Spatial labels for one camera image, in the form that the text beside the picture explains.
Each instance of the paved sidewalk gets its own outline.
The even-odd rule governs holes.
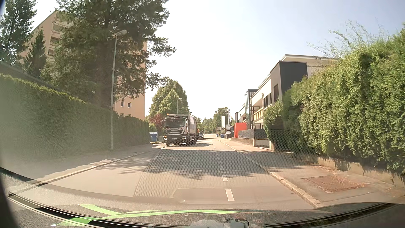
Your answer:
[[[404,189],[362,175],[340,171],[293,158],[292,153],[270,152],[229,139],[217,138],[271,173],[280,182],[318,200],[318,206],[355,202],[403,200]]]
[[[45,181],[77,170],[83,170],[92,166],[108,163],[131,155],[147,152],[156,148],[164,147],[164,144],[145,144],[117,149],[113,152],[99,151],[84,153],[81,155],[63,157],[60,159],[49,159],[40,162],[28,163],[19,161],[17,158],[1,155],[0,166],[16,174]]]

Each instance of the low wall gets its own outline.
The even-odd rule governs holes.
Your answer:
[[[322,166],[363,175],[389,184],[405,186],[404,175],[392,173],[388,170],[383,170],[375,167],[363,166],[358,162],[344,161],[338,158],[320,157],[311,154],[298,154],[297,158],[312,163],[318,163]]]
[[[247,145],[254,146],[254,139],[251,138],[231,138],[234,141],[241,142]]]
[[[257,147],[267,147],[269,148],[269,139],[255,139],[254,145]]]

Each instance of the street light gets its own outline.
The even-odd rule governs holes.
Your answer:
[[[179,100],[183,101],[181,98],[177,98],[177,114],[179,113]]]
[[[115,36],[115,46],[114,46],[114,59],[113,59],[113,76],[111,77],[111,101],[110,101],[110,107],[111,107],[111,122],[110,122],[110,150],[113,151],[113,113],[114,113],[114,108],[113,108],[113,99],[114,99],[114,72],[115,72],[115,53],[117,52],[117,39],[119,36],[123,36],[127,34],[127,30],[121,30],[117,33],[115,33],[113,36]]]

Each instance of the sign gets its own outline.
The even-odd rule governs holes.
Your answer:
[[[225,128],[225,116],[221,116],[221,128]]]

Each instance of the manhole cover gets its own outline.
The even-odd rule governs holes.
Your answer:
[[[345,178],[341,178],[335,175],[331,176],[316,176],[303,178],[304,180],[310,182],[311,184],[322,188],[325,191],[334,192],[342,191],[347,189],[353,189],[361,187],[357,183],[353,183]]]

